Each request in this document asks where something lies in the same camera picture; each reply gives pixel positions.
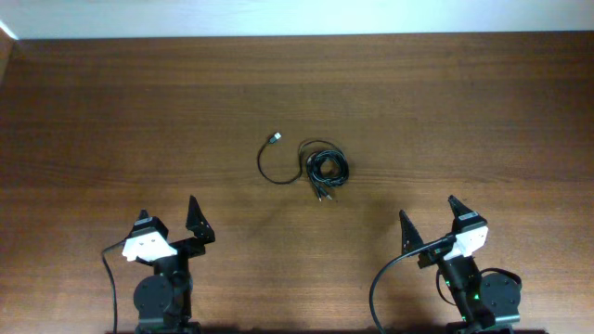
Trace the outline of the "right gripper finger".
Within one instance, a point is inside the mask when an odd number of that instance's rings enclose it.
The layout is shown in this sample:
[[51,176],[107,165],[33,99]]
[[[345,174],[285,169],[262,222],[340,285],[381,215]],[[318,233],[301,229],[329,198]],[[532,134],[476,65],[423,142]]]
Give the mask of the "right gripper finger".
[[402,237],[402,254],[416,254],[424,246],[419,231],[404,210],[399,212],[399,220]]
[[469,218],[474,216],[474,211],[468,208],[454,195],[450,195],[447,201],[455,218]]

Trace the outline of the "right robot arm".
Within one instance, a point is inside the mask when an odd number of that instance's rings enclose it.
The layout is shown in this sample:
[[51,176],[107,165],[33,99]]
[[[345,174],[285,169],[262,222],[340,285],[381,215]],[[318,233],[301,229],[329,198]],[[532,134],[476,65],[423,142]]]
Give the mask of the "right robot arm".
[[499,269],[478,268],[472,254],[486,242],[487,220],[454,196],[448,198],[454,215],[451,231],[425,243],[407,214],[399,213],[402,253],[419,257],[419,268],[438,267],[461,320],[445,326],[448,333],[511,333],[520,321],[522,280]]

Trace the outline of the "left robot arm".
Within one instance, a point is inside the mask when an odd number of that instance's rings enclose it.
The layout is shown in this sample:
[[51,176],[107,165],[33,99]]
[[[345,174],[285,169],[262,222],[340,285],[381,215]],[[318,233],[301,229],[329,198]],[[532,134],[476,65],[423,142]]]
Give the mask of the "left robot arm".
[[124,242],[127,261],[153,269],[134,292],[136,333],[202,332],[200,324],[191,320],[193,280],[189,260],[205,254],[205,246],[215,242],[215,233],[194,196],[189,197],[186,229],[192,233],[190,238],[169,242],[165,224],[141,210]]

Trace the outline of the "black USB cable long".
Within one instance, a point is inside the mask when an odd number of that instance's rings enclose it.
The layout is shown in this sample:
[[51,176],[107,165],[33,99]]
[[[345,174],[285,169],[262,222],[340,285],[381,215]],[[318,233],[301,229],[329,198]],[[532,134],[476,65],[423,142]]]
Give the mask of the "black USB cable long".
[[268,182],[289,185],[305,177],[313,186],[338,187],[349,180],[349,161],[336,144],[308,138],[285,148],[281,138],[280,132],[273,132],[256,155],[257,169]]

